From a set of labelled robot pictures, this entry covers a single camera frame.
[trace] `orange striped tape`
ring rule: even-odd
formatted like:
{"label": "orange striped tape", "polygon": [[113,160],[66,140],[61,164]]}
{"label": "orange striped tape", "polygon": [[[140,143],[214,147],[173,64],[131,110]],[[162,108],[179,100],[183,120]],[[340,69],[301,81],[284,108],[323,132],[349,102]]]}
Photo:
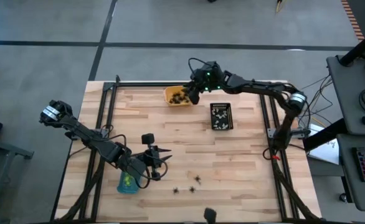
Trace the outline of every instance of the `orange striped tape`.
{"label": "orange striped tape", "polygon": [[341,0],[344,10],[346,11],[347,16],[349,17],[349,21],[351,23],[351,26],[354,29],[354,33],[356,34],[356,37],[359,41],[364,40],[363,33],[361,32],[361,29],[358,26],[357,20],[354,17],[354,14],[350,8],[349,3],[347,0]]}

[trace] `white paper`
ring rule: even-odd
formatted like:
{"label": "white paper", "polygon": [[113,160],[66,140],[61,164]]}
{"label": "white paper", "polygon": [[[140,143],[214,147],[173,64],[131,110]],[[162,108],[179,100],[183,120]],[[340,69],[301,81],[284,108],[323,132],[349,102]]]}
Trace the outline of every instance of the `white paper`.
{"label": "white paper", "polygon": [[[319,127],[315,124],[310,124],[310,136],[316,134],[318,131],[321,131],[322,127]],[[339,144],[336,139],[329,141],[322,146],[318,146],[317,148],[310,151],[309,155],[312,158],[319,159],[325,162],[330,162],[336,165],[339,165]]]}

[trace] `desk leg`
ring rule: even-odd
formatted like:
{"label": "desk leg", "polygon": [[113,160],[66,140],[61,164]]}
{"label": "desk leg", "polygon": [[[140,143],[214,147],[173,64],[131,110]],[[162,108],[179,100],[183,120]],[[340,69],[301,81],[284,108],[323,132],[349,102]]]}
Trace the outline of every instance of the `desk leg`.
{"label": "desk leg", "polygon": [[306,152],[315,149],[316,147],[327,143],[330,140],[334,140],[337,134],[346,134],[347,128],[344,119],[341,118],[337,122],[329,125],[328,127],[324,128],[324,130],[319,131],[318,133],[314,134],[303,140],[303,144],[305,146]]}
{"label": "desk leg", "polygon": [[347,184],[346,177],[341,177],[341,178],[342,178],[344,193],[346,194],[346,201],[348,203],[352,203],[353,200],[351,198],[350,189],[349,189],[349,185]]}
{"label": "desk leg", "polygon": [[31,152],[31,151],[28,151],[28,150],[25,150],[25,149],[21,149],[19,147],[12,146],[12,145],[9,145],[9,146],[10,147],[5,147],[3,149],[8,150],[10,152],[13,152],[17,155],[21,155],[25,159],[32,159],[34,152]]}

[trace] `black floor stripe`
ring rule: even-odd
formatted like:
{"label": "black floor stripe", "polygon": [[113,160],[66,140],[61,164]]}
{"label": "black floor stripe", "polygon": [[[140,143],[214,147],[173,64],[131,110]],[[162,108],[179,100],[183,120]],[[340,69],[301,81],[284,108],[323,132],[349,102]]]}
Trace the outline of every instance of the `black floor stripe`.
{"label": "black floor stripe", "polygon": [[94,62],[93,62],[93,65],[91,67],[90,76],[88,77],[89,81],[94,81],[95,77],[97,75],[98,67],[100,65],[100,60],[101,60],[101,57],[102,57],[103,48],[104,48],[104,45],[105,45],[105,41],[107,41],[109,28],[110,28],[110,24],[112,23],[113,13],[115,11],[115,6],[116,6],[117,1],[118,0],[112,0],[112,2],[110,4],[107,20],[105,21],[105,25],[104,25],[103,30],[102,30],[100,43],[99,43],[99,46],[97,48],[97,52],[95,53]]}
{"label": "black floor stripe", "polygon": [[99,42],[68,42],[68,41],[18,41],[0,40],[0,45],[15,46],[62,46],[62,47],[97,47]]}
{"label": "black floor stripe", "polygon": [[178,44],[178,43],[105,43],[105,47],[171,49],[242,49],[242,50],[323,50],[349,51],[354,46],[250,45],[250,44]]}

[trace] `wooden table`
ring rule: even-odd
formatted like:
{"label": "wooden table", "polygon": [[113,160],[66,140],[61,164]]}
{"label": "wooden table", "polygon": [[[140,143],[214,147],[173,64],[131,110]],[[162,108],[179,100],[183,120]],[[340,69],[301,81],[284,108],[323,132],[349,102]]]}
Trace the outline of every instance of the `wooden table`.
{"label": "wooden table", "polygon": [[[79,121],[89,128],[95,127],[102,86],[103,82],[87,83]],[[271,163],[262,157],[268,145],[259,96],[214,91],[201,95],[196,106],[171,108],[163,91],[163,87],[119,87],[112,122],[115,129],[110,136],[123,133],[128,147],[142,152],[146,146],[141,144],[141,135],[154,133],[156,145],[172,149],[164,154],[173,155],[167,175],[136,195],[123,195],[116,190],[121,171],[106,164],[97,221],[204,222],[206,207],[217,211],[218,222],[281,221]],[[211,129],[209,107],[217,102],[231,103],[233,130]],[[268,112],[272,119],[269,105]],[[283,119],[279,107],[278,113]],[[292,143],[301,145],[299,140]],[[75,142],[71,152],[82,147]],[[64,215],[82,192],[89,154],[87,149],[69,159],[56,218]],[[287,157],[296,192],[320,217],[305,152],[289,147]],[[196,175],[200,175],[201,185],[194,180]],[[190,186],[197,189],[195,193],[189,191]],[[179,194],[173,194],[175,187]],[[286,192],[284,198],[292,217]]]}

